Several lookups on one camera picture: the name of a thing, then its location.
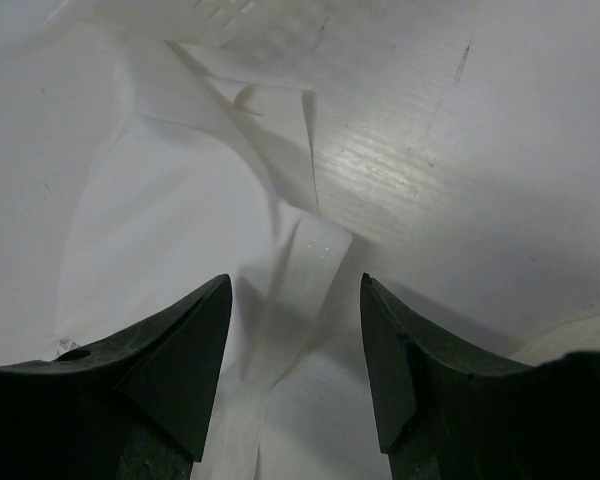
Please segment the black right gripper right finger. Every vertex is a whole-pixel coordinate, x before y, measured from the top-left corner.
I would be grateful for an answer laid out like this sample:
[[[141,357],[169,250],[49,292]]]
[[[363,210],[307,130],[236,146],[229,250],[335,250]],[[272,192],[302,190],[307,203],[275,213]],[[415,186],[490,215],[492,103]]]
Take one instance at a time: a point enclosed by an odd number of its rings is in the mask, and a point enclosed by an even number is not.
[[[380,450],[395,479],[600,479],[600,352],[495,355],[360,285]]]

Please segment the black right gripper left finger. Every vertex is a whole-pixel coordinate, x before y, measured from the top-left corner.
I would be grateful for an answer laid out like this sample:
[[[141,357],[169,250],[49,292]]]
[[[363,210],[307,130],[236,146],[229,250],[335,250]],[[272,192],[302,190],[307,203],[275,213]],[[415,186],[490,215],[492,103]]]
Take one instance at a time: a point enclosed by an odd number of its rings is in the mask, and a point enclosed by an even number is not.
[[[0,366],[0,479],[186,479],[202,459],[231,318],[220,275],[52,361]]]

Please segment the round mesh laundry bag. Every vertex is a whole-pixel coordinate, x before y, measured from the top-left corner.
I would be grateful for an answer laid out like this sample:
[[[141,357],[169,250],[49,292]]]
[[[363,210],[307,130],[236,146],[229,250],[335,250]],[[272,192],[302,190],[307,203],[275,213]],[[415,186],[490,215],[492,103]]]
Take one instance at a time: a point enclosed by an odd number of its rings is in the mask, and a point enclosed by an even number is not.
[[[560,326],[530,340],[511,358],[537,366],[574,352],[600,352],[600,316]]]

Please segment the white bra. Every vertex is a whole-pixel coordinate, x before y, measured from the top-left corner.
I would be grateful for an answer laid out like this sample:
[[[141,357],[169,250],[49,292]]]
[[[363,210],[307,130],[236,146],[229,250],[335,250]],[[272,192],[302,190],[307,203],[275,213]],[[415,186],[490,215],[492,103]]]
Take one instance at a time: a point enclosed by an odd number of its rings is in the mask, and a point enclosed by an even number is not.
[[[80,197],[53,338],[88,344],[229,275],[228,345],[192,475],[252,479],[273,389],[351,243],[317,213],[303,93],[197,75],[139,37],[115,74],[130,107]]]

